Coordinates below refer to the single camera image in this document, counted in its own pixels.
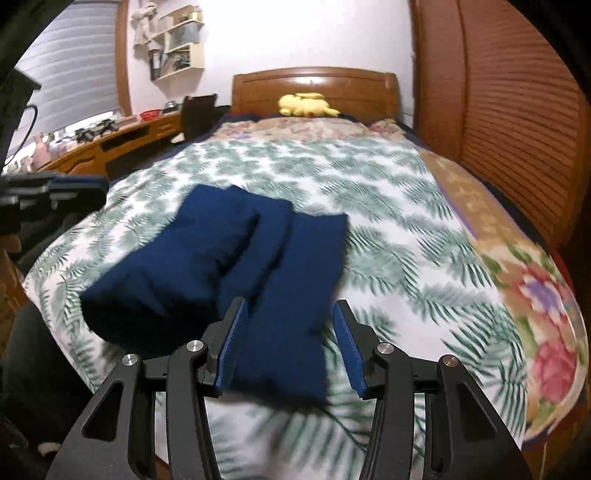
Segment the navy blue jacket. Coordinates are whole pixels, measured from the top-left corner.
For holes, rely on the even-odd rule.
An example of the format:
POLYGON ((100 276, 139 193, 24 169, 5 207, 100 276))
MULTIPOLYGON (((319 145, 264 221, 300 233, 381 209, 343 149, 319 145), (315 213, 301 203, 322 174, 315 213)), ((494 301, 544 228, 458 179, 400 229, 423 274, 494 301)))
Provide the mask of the navy blue jacket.
POLYGON ((342 276, 346 215, 200 185, 173 221, 80 297, 101 339, 143 358, 172 353, 245 299, 245 337, 229 387, 287 402, 327 398, 322 331, 342 276))

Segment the pink bottle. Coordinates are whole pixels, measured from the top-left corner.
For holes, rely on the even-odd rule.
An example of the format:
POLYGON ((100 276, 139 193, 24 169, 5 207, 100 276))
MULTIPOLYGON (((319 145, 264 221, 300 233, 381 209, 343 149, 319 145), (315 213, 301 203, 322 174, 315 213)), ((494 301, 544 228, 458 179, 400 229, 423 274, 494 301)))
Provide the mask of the pink bottle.
POLYGON ((51 161, 51 155, 48 150, 48 145, 43 141, 41 135, 35 136, 35 150, 32 156, 33 165, 36 169, 44 166, 51 161))

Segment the floral blanket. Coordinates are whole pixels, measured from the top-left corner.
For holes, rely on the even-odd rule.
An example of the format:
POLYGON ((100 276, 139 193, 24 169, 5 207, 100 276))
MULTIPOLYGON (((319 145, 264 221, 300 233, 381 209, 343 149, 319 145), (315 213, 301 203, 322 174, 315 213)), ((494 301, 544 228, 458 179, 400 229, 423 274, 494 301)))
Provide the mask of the floral blanket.
POLYGON ((339 293, 410 354, 460 357, 523 442, 552 433, 583 391, 588 343, 552 257, 456 163, 392 119, 270 118, 214 134, 216 172, 351 222, 339 293))

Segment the long wooden desk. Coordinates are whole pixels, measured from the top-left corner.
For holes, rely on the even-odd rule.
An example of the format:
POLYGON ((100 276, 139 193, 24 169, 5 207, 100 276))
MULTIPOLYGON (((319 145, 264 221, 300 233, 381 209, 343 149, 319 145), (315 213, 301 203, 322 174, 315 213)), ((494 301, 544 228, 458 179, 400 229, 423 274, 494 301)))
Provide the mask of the long wooden desk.
POLYGON ((107 177, 107 165, 143 147, 169 139, 181 132, 179 112, 155 120, 136 122, 117 132, 86 143, 43 165, 40 172, 107 177))

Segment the red bowl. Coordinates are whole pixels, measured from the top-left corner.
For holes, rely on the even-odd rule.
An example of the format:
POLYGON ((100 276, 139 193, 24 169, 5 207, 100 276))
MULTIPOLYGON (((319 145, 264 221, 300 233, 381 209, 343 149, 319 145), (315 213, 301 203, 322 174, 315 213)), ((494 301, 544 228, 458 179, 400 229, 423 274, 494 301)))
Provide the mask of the red bowl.
POLYGON ((162 114, 160 109, 150 109, 139 114, 139 118, 144 122, 150 122, 158 119, 162 114))

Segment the grey window blind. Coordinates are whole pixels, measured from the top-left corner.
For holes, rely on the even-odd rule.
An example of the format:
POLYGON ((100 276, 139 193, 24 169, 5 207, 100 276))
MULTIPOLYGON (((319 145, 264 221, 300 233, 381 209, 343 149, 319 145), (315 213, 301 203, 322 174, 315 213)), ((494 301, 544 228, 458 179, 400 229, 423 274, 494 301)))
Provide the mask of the grey window blind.
POLYGON ((38 107, 21 117, 10 144, 28 130, 53 133, 120 108, 116 85, 115 29, 118 1, 75 1, 26 50, 17 69, 41 85, 30 102, 38 107))

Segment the dark brown chair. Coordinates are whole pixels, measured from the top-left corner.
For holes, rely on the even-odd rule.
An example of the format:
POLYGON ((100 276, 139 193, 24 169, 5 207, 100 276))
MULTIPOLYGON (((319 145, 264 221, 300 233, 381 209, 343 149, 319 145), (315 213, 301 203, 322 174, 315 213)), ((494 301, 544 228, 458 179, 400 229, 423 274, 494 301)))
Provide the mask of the dark brown chair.
POLYGON ((180 108, 180 127, 186 142, 211 131, 219 120, 217 95, 185 96, 180 108))

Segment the yellow plush toy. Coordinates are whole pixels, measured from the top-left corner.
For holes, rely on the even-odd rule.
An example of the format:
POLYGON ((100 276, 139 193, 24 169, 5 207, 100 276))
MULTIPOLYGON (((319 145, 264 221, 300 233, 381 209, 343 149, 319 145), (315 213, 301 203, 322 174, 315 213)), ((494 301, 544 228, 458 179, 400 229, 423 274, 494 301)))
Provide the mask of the yellow plush toy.
POLYGON ((287 117, 338 117, 341 112, 332 109, 319 93, 283 95, 277 102, 280 115, 287 117))

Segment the wooden louvered wardrobe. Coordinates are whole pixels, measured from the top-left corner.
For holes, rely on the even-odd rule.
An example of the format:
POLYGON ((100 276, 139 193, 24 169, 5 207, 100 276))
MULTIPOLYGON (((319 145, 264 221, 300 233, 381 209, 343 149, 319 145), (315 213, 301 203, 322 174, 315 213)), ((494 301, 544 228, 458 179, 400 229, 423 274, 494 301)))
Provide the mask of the wooden louvered wardrobe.
POLYGON ((565 247, 590 185, 590 104, 507 1, 414 1, 415 129, 565 247))

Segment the wooden bed headboard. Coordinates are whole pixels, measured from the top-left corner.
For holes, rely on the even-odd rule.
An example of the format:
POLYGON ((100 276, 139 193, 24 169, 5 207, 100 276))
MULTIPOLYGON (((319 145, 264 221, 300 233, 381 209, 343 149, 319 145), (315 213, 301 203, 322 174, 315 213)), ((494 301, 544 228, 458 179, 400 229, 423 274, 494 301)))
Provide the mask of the wooden bed headboard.
POLYGON ((231 112, 267 117, 279 111, 281 96, 294 93, 322 94, 329 106, 363 124, 399 119, 402 114, 395 74, 342 67, 294 67, 235 75, 231 112))

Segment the white wall shelf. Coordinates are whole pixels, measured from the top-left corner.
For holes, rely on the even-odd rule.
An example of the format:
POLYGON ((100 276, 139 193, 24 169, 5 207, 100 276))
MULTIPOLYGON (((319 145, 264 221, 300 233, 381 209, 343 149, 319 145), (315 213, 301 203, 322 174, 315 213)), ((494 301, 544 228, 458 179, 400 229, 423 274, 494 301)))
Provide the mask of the white wall shelf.
POLYGON ((150 20, 148 55, 152 82, 190 70, 204 70, 202 27, 202 9, 193 4, 150 20))

